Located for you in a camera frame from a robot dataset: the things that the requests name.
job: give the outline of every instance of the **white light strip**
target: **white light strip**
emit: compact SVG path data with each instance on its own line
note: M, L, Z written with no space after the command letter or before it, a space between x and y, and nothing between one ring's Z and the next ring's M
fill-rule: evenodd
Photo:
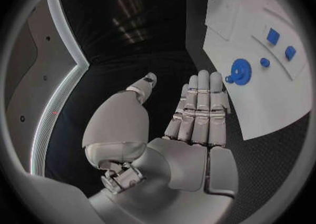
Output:
M56 88L38 122L30 160L31 174L38 176L45 175L46 150L58 115L72 90L89 67L89 63L68 25L60 0L47 0L47 2L56 29L77 65Z

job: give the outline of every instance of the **blue cube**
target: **blue cube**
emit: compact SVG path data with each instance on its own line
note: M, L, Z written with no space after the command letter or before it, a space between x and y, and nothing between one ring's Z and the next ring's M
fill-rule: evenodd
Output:
M288 59L288 61L292 60L294 55L296 53L296 50L293 46L288 46L285 50L285 57Z
M268 33L268 36L266 37L266 39L267 39L271 44L276 45L277 42L278 42L278 40L279 40L279 38L280 38L280 34L279 34L276 30L270 28L269 33Z

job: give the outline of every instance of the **blue object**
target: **blue object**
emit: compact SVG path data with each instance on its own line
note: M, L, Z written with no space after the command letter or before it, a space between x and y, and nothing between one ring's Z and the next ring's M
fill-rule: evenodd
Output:
M234 82L232 76L230 76L230 75L225 77L225 81L226 81L226 83L233 83Z
M267 39L271 44L276 45L277 42L278 42L278 40L279 40L279 38L280 38L280 34L279 34L276 30L270 28L269 33L268 33L268 36L266 37L266 39Z
M260 64L263 67L269 67L270 66L270 61L268 59L266 59L266 58L261 58Z
M288 59L288 61L292 60L294 55L296 53L296 50L293 46L288 46L285 50L285 57Z
M231 78L237 85L245 85L251 78L251 66L245 59L234 61L231 70Z

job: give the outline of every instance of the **blue gear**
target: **blue gear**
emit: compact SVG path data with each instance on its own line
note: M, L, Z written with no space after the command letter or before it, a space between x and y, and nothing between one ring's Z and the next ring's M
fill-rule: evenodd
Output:
M251 78L251 66L245 59L234 61L231 70L231 78L237 85L245 85Z

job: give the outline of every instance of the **robotic hand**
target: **robotic hand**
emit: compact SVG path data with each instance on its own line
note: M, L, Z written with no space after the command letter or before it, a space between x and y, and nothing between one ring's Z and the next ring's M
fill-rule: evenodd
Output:
M206 194L233 198L238 174L231 151L224 148L225 115L230 113L230 107L228 95L222 91L221 74L209 76L202 70L192 76L183 86L165 135L147 143L149 118L142 104L156 81L156 76L149 73L126 91L111 96L97 109L85 130L86 157L94 167L106 170L102 177L106 189L118 194L139 183L157 184L154 180L164 177L163 190L202 189ZM113 163L121 170L112 169ZM157 175L163 166L168 168Z

